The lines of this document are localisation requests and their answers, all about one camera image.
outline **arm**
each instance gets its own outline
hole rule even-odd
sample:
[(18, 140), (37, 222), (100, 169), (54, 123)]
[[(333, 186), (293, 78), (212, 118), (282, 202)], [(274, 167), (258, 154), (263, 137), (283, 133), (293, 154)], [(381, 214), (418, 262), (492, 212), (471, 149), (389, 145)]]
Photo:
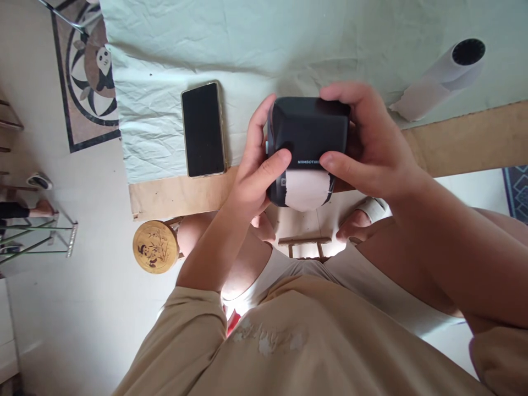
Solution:
[(251, 219), (269, 204), (266, 189), (292, 159), (279, 150), (265, 160), (262, 128), (275, 95), (251, 118), (233, 189), (185, 260), (176, 288), (115, 391), (128, 394), (188, 394), (226, 338), (219, 292), (248, 232)]
[(325, 169), (364, 194), (388, 201), (410, 245), (473, 332), (500, 323), (528, 328), (528, 249), (417, 166), (372, 88), (337, 83), (323, 88), (321, 97), (352, 105), (363, 145), (355, 158), (325, 153)]
[(276, 99), (268, 96), (255, 111), (236, 180), (224, 206), (200, 238), (178, 275), (176, 286), (220, 292), (242, 247), (253, 217), (269, 205), (266, 189), (286, 169), (291, 153), (282, 149), (265, 160), (262, 128)]
[(528, 329), (525, 245), (430, 177), (388, 202), (423, 265), (474, 332), (495, 323)]

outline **stool top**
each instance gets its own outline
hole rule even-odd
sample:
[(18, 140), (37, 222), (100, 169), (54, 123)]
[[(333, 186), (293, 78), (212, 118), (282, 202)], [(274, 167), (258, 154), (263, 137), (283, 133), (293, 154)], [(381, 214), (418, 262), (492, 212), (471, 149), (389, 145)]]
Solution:
[(132, 248), (141, 268), (154, 274), (171, 269), (180, 253), (176, 233), (159, 220), (147, 221), (139, 226)]

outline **smartphone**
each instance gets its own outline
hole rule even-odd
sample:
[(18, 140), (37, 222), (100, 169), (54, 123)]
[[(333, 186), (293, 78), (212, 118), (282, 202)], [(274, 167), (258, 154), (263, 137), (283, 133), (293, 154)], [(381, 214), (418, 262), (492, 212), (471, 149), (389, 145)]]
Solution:
[(181, 93), (187, 175), (191, 178), (227, 170), (219, 88), (212, 81)]

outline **beige t-shirt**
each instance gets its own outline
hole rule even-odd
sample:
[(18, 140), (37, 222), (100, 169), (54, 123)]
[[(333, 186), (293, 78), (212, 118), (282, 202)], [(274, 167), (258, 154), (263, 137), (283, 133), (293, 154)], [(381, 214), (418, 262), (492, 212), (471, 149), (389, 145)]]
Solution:
[(277, 284), (226, 338), (212, 291), (176, 287), (115, 395), (528, 394), (528, 331), (477, 335), (482, 383), (351, 291)]

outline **wrinkled cloth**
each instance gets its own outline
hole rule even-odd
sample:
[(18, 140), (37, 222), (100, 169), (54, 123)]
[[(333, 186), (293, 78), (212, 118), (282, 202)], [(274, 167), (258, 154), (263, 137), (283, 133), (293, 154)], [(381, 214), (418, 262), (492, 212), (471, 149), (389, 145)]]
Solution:
[(226, 338), (220, 295), (176, 287), (122, 395), (525, 395), (528, 331), (478, 334), (479, 382), (335, 283), (286, 278)]
[(394, 103), (468, 37), (486, 44), (482, 75), (413, 125), (528, 98), (525, 0), (101, 0), (101, 7), (129, 183), (186, 174), (180, 94), (211, 80), (222, 85), (231, 165), (271, 92), (317, 96), (336, 80), (362, 80)]

